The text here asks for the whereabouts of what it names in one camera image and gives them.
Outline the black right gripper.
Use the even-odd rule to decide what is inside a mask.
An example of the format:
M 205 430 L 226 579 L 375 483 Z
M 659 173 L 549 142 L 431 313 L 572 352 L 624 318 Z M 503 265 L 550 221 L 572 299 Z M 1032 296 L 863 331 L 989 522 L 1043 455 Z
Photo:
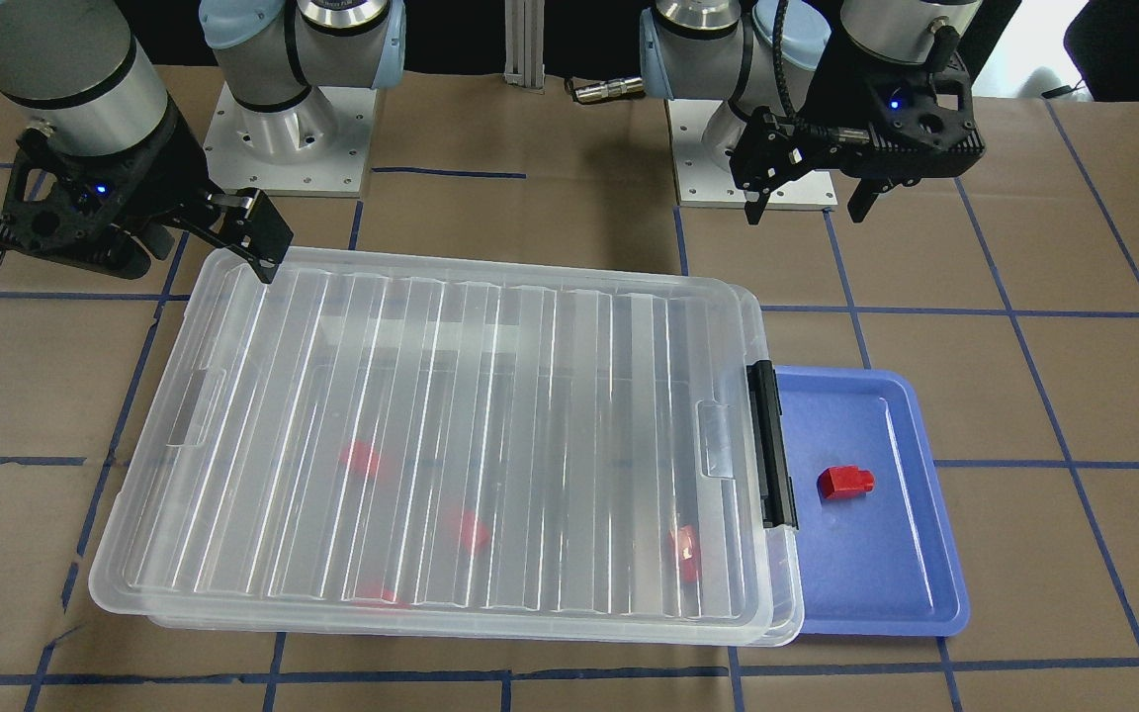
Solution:
M 208 175 L 207 153 L 175 100 L 164 101 L 157 126 L 115 159 L 126 170 L 124 216 L 192 230 L 247 260 L 259 281 L 273 281 L 293 240 L 288 222 L 262 190 L 227 191 Z

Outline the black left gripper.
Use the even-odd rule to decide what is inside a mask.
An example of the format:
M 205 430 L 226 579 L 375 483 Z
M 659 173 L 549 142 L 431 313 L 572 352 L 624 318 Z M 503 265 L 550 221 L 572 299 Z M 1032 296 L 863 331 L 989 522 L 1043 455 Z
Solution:
M 759 226 L 771 194 L 817 170 L 857 179 L 849 219 L 863 223 L 882 195 L 925 179 L 926 144 L 918 139 L 926 73 L 869 57 L 834 40 L 803 103 L 795 104 L 781 55 L 775 54 L 776 98 L 751 108 L 734 145 L 734 185 L 743 213 Z

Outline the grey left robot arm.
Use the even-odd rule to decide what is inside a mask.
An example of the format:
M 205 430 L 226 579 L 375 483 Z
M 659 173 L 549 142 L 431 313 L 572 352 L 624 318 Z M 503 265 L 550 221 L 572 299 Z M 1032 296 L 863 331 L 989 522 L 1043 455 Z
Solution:
M 829 36 L 801 82 L 785 73 L 787 1 L 653 1 L 641 76 L 648 95 L 723 101 L 741 123 L 726 157 L 749 224 L 787 185 L 827 170 L 857 180 L 849 215 L 859 223 L 880 195 L 953 179 L 984 157 L 958 50 L 978 8 L 814 1 Z

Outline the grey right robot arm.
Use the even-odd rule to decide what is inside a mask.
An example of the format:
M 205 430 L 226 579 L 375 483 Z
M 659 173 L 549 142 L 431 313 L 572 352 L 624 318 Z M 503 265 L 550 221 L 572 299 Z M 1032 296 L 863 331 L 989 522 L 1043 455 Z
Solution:
M 349 138 L 328 90 L 398 85 L 402 1 L 204 1 L 236 139 L 265 167 L 308 167 Z M 173 230 L 271 283 L 293 234 L 261 175 L 226 188 L 113 1 L 0 1 L 0 95 L 27 125 L 0 208 L 0 253 L 144 278 Z

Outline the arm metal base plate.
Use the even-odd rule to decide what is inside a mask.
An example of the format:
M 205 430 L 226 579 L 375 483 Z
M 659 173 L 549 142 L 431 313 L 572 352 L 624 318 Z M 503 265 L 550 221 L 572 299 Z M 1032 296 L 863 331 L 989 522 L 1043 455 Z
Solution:
M 203 141 L 210 179 L 226 191 L 358 199 L 382 98 L 364 87 L 316 87 L 296 107 L 259 113 L 224 85 Z
M 734 185 L 728 150 L 745 123 L 723 103 L 669 100 L 670 150 L 677 171 L 677 198 L 685 208 L 743 208 L 745 191 Z M 816 212 L 836 208 L 831 175 L 817 171 L 782 186 L 769 199 L 769 211 Z

